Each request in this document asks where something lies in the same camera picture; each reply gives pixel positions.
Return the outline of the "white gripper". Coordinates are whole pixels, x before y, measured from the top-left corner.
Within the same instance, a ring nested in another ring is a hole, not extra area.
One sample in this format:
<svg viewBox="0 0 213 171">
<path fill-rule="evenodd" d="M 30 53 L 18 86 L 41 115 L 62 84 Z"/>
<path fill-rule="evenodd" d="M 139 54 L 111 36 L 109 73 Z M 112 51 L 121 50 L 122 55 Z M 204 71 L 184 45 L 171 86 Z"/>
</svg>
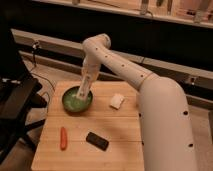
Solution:
<svg viewBox="0 0 213 171">
<path fill-rule="evenodd" d="M 101 64 L 85 59 L 82 66 L 82 79 L 93 83 L 97 80 Z"/>
</svg>

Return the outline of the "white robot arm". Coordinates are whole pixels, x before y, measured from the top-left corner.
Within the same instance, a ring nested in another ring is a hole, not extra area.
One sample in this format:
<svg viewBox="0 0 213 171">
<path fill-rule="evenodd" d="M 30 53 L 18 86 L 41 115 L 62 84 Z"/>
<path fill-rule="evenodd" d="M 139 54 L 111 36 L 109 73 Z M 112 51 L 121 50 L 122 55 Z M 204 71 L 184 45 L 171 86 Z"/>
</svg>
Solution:
<svg viewBox="0 0 213 171">
<path fill-rule="evenodd" d="M 102 65 L 138 92 L 144 170 L 198 171 L 190 112 L 182 87 L 112 52 L 106 34 L 90 37 L 82 46 L 85 59 L 79 98 L 87 98 Z"/>
</svg>

